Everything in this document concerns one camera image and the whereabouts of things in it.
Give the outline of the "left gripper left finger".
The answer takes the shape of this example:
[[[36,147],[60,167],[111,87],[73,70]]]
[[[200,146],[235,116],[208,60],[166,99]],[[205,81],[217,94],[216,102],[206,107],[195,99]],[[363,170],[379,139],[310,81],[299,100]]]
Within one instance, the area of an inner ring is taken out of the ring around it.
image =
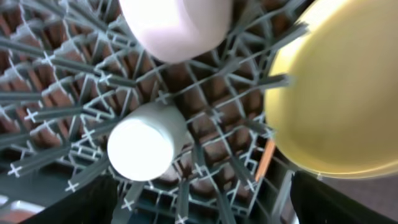
[[[21,224],[110,224],[117,186],[112,177],[102,175]]]

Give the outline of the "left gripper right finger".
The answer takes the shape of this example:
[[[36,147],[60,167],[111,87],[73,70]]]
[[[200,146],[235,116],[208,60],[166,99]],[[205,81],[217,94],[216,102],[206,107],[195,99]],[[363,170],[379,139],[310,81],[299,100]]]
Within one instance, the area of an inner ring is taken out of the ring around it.
[[[290,199],[300,224],[397,224],[303,171],[291,177]]]

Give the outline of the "white small cup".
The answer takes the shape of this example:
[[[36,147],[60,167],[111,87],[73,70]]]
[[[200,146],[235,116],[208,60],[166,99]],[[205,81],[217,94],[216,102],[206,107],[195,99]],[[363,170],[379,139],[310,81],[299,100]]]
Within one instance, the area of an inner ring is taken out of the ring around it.
[[[110,164],[129,180],[156,179],[182,151],[187,132],[175,105],[146,103],[112,129],[107,142]]]

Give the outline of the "pink plate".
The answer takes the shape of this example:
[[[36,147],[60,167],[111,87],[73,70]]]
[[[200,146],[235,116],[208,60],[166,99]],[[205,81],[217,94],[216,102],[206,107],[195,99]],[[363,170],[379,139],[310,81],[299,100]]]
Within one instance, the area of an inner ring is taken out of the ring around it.
[[[119,0],[140,45],[156,59],[180,63],[222,43],[231,24],[232,0]]]

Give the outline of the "yellow plate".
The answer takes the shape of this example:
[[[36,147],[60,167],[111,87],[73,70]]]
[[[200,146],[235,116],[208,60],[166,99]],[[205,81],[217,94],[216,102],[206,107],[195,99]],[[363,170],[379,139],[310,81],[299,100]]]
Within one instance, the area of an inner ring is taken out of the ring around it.
[[[267,123],[283,155],[325,177],[397,172],[397,0],[315,1],[308,32],[281,48],[266,91]]]

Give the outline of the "wooden chopstick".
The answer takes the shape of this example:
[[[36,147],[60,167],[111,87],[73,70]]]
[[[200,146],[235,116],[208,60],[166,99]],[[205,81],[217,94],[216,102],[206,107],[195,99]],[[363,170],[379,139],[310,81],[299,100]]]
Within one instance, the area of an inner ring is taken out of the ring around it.
[[[266,175],[272,157],[274,155],[274,151],[275,151],[275,142],[274,140],[270,139],[266,142],[264,152],[262,154],[261,160],[259,161],[258,169],[255,175],[255,180],[257,182],[259,182],[260,179]]]

